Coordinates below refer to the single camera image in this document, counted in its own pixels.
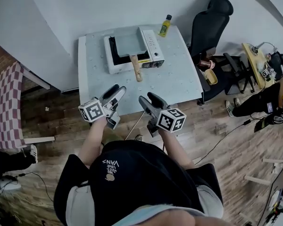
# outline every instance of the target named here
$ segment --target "wooden desk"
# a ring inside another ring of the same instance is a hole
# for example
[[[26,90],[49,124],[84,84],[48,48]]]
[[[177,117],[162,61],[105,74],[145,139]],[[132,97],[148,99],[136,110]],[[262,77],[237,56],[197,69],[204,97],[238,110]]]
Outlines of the wooden desk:
[[[266,62],[266,58],[265,58],[265,55],[263,54],[263,52],[258,49],[258,55],[257,56],[254,56],[250,50],[250,45],[247,44],[247,43],[243,43],[242,44],[242,48],[244,49],[246,55],[247,55],[247,58],[250,62],[250,65],[251,65],[251,68],[255,74],[255,78],[257,80],[257,83],[258,83],[258,86],[260,89],[263,89],[264,88],[264,84],[265,84],[265,80],[263,78],[263,76],[259,73],[258,69],[257,69],[257,63],[260,63],[260,62],[263,62],[265,63]],[[265,88],[267,87],[270,87],[272,84],[274,83],[273,80],[270,80],[270,81],[266,81],[266,85],[265,85]]]

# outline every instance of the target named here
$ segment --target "white appliance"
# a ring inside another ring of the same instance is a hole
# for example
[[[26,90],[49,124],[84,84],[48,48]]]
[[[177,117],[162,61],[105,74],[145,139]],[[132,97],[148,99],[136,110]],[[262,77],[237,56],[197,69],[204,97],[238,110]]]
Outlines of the white appliance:
[[[165,61],[153,30],[141,30],[143,42],[147,51],[138,55],[140,68],[160,67]],[[117,46],[112,36],[104,37],[104,45],[110,74],[133,70],[129,56],[119,57]]]

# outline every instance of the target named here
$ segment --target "person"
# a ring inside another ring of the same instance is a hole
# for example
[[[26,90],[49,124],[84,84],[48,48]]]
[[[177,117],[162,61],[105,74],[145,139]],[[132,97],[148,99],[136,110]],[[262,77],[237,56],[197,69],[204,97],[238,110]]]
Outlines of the person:
[[[54,209],[66,226],[227,226],[212,164],[196,168],[174,134],[159,129],[166,155],[140,140],[107,143],[96,120],[59,179]]]
[[[24,170],[37,162],[38,151],[35,145],[30,146],[30,151],[11,155],[0,151],[0,177],[8,171]]]
[[[235,98],[234,104],[225,102],[226,110],[230,117],[252,115],[254,112],[281,114],[283,111],[283,77],[272,86],[252,95],[244,103]]]

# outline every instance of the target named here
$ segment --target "chair armrest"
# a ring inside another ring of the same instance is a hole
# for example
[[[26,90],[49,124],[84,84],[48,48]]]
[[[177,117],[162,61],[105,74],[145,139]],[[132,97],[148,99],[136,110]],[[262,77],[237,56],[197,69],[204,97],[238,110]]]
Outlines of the chair armrest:
[[[232,70],[234,71],[235,74],[239,74],[239,68],[236,64],[236,62],[232,59],[232,57],[229,56],[228,53],[223,54],[228,61],[229,65],[231,66]]]

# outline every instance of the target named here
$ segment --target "small bowl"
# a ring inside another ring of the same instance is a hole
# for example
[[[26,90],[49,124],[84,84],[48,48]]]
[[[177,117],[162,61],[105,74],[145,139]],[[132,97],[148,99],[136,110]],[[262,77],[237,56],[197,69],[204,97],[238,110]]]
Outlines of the small bowl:
[[[208,81],[209,85],[215,85],[218,83],[218,79],[213,70],[207,69],[204,72],[204,78]]]

